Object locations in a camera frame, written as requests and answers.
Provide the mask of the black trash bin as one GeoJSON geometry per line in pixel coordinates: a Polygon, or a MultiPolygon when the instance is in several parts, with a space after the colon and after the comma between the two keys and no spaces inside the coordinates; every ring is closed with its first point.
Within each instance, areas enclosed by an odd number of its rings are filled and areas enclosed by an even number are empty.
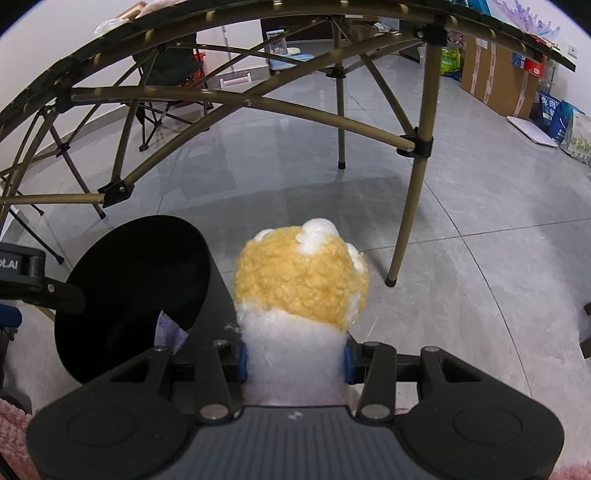
{"type": "Polygon", "coordinates": [[[88,383],[151,349],[160,314],[190,334],[190,346],[238,336],[204,235],[184,219],[152,215],[110,231],[75,265],[56,308],[60,361],[88,383]]]}

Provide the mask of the yellow white plush toy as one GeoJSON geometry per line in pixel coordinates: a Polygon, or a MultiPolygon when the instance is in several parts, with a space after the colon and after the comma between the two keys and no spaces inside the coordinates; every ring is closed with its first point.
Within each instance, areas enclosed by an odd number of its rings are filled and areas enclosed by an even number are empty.
{"type": "Polygon", "coordinates": [[[363,253],[328,219],[266,229],[247,241],[235,271],[245,403],[355,408],[360,395],[346,384],[346,341],[369,283],[363,253]]]}

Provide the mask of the purple knitted cloth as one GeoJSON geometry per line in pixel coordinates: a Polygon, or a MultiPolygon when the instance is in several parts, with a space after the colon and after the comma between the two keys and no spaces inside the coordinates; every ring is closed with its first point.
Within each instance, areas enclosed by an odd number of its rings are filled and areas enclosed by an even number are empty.
{"type": "Polygon", "coordinates": [[[160,312],[154,333],[154,347],[168,349],[175,355],[184,345],[188,333],[174,322],[166,313],[160,312]]]}

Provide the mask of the pink fuzzy sleeve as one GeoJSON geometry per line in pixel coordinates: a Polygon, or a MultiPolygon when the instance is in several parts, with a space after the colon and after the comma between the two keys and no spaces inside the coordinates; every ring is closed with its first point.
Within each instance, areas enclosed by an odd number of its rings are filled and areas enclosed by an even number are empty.
{"type": "Polygon", "coordinates": [[[26,429],[32,415],[1,400],[1,455],[14,473],[24,480],[39,480],[26,446],[26,429]]]}

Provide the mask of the cardboard boxes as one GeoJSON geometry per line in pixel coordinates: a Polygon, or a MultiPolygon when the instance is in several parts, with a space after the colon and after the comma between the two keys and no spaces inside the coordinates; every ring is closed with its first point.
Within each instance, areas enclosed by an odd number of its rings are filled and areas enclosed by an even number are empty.
{"type": "Polygon", "coordinates": [[[539,78],[513,64],[513,51],[475,37],[465,41],[461,88],[501,116],[528,118],[539,78]]]}

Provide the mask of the folding camping table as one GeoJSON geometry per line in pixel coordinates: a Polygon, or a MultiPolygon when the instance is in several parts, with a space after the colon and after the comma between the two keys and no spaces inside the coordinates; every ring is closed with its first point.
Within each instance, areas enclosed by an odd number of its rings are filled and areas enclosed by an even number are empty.
{"type": "Polygon", "coordinates": [[[26,134],[13,164],[3,175],[1,208],[24,204],[90,204],[109,207],[127,200],[135,183],[168,155],[214,124],[243,108],[293,116],[352,132],[389,144],[413,161],[402,223],[386,283],[397,283],[416,217],[428,159],[433,150],[442,52],[452,32],[503,46],[535,61],[551,59],[574,70],[575,64],[549,42],[473,8],[449,1],[182,1],[123,23],[40,74],[1,113],[1,133],[11,135],[25,127],[26,134]],[[186,48],[192,34],[249,20],[281,16],[301,18],[301,30],[329,23],[335,33],[331,51],[308,61],[292,59],[287,70],[243,92],[209,89],[205,80],[194,87],[151,86],[146,81],[127,85],[89,87],[86,80],[106,68],[141,55],[139,68],[149,73],[157,56],[171,48],[186,48]],[[408,47],[424,45],[424,73],[420,120],[411,123],[384,79],[378,86],[403,131],[394,134],[353,121],[345,113],[329,113],[300,104],[274,100],[271,94],[305,75],[322,72],[336,80],[360,67],[375,69],[377,59],[408,47]],[[130,172],[123,169],[129,131],[123,130],[109,181],[94,192],[22,195],[18,189],[30,165],[40,157],[39,147],[59,115],[77,106],[96,110],[106,103],[136,109],[154,101],[204,102],[211,113],[188,126],[130,172]]]}

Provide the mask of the black folding chair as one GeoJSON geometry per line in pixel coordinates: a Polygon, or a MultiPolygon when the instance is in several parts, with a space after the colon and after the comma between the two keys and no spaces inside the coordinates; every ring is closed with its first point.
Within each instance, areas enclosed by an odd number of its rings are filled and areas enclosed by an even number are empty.
{"type": "MultiPolygon", "coordinates": [[[[204,55],[197,48],[187,47],[195,45],[197,34],[180,37],[164,46],[151,51],[144,51],[132,56],[138,66],[140,79],[143,79],[146,68],[151,67],[145,84],[147,86],[178,87],[190,89],[197,87],[197,83],[204,78],[204,55]]],[[[171,108],[182,108],[192,105],[192,102],[174,100],[167,101],[162,109],[153,106],[153,100],[140,102],[135,117],[141,125],[140,152],[148,149],[149,144],[165,118],[177,123],[190,125],[191,121],[170,113],[171,108]]]]}

